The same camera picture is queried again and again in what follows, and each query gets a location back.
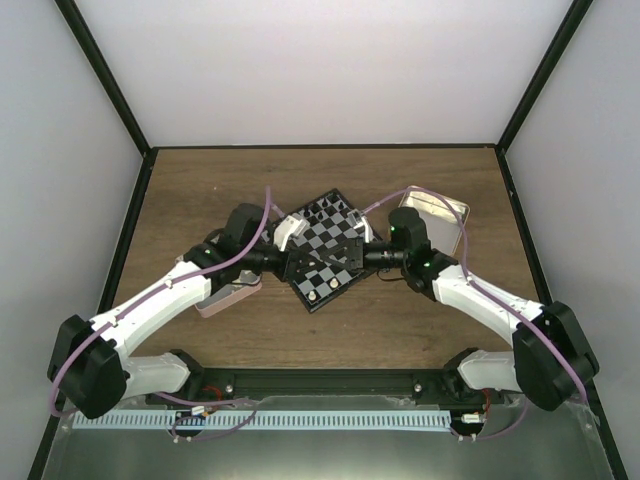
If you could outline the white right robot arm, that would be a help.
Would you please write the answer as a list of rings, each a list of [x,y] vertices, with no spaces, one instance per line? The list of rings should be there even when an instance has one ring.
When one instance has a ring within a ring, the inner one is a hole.
[[[599,367],[570,307],[520,298],[472,274],[432,246],[413,208],[398,207],[388,220],[389,241],[351,238],[320,257],[355,273],[397,269],[411,290],[468,315],[508,344],[506,352],[474,349],[456,360],[444,378],[451,400],[465,403],[479,390],[502,390],[553,411],[571,398],[588,399]]]

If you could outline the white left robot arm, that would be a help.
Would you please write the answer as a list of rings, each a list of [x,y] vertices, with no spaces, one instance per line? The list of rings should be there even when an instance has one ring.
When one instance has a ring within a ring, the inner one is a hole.
[[[242,272],[270,272],[284,280],[296,268],[296,255],[286,245],[308,228],[308,221],[300,214],[289,215],[264,242],[268,215],[267,206],[239,205],[223,228],[212,231],[141,293],[90,320],[78,315],[65,320],[47,371],[52,382],[49,400],[64,396],[89,419],[140,395],[172,394],[181,403],[196,402],[205,381],[189,355],[133,354],[152,333],[232,284]]]

